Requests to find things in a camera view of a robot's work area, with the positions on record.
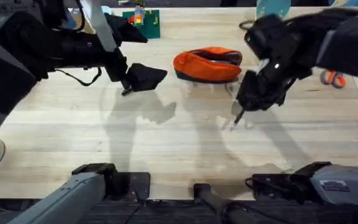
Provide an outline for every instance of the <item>orange bag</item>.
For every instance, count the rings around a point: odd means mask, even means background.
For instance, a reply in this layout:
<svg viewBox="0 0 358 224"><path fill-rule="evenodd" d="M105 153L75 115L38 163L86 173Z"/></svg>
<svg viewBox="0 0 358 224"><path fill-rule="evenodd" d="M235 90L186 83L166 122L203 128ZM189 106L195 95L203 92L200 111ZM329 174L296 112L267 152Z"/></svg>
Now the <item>orange bag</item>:
<svg viewBox="0 0 358 224"><path fill-rule="evenodd" d="M241 73L242 55L237 50L207 47L183 52L173 59L180 79L201 83L227 83Z"/></svg>

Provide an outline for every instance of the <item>orange scissors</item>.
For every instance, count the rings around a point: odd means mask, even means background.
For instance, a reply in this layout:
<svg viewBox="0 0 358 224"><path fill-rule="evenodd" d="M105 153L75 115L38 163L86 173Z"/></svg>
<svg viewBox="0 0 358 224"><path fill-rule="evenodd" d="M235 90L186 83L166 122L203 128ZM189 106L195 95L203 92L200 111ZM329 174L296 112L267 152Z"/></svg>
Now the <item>orange scissors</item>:
<svg viewBox="0 0 358 224"><path fill-rule="evenodd" d="M346 86L346 80L342 73L332 70L325 70L320 75L321 83L324 85L332 85L335 88L344 88Z"/></svg>

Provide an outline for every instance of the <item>light wood surface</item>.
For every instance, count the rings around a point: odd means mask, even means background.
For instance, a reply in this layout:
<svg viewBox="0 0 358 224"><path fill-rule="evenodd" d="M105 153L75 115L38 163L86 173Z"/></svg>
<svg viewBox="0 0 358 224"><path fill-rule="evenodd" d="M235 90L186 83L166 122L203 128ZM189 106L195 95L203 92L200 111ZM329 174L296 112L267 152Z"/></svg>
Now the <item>light wood surface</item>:
<svg viewBox="0 0 358 224"><path fill-rule="evenodd" d="M318 10L293 8L290 15ZM107 74L82 87L51 73L0 130L7 146L0 198L45 197L73 169L92 162L150 172L151 198L182 199L191 198L196 182L212 184L223 197L250 198L243 180L253 173L292 172L313 161L358 166L358 94L351 78L343 90L322 85L319 76L297 82L282 107L247 113L231 132L239 83L194 85L176 78L174 56L200 47L237 49L244 69L257 66L238 28L254 11L161 9L161 39L122 46L129 63L169 71L156 91L123 98ZM85 80L96 73L67 71Z"/></svg>

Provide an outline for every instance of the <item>label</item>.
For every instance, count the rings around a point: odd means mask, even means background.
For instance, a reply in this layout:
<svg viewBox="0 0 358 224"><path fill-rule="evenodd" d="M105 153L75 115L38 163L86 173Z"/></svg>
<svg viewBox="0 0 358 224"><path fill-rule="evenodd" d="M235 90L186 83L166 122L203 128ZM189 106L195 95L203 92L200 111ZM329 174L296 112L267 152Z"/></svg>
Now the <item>label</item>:
<svg viewBox="0 0 358 224"><path fill-rule="evenodd" d="M326 191L350 192L343 180L320 180L320 184Z"/></svg>

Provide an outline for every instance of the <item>green box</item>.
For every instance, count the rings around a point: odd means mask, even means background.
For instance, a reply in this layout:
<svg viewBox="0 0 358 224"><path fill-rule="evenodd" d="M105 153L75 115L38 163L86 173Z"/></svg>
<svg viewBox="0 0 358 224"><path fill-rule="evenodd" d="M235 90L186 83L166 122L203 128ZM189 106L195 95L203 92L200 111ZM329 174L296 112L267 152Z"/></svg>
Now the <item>green box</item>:
<svg viewBox="0 0 358 224"><path fill-rule="evenodd" d="M124 18L130 18L135 12L123 12ZM160 11L145 10L143 25L136 26L148 39L161 38L160 36Z"/></svg>

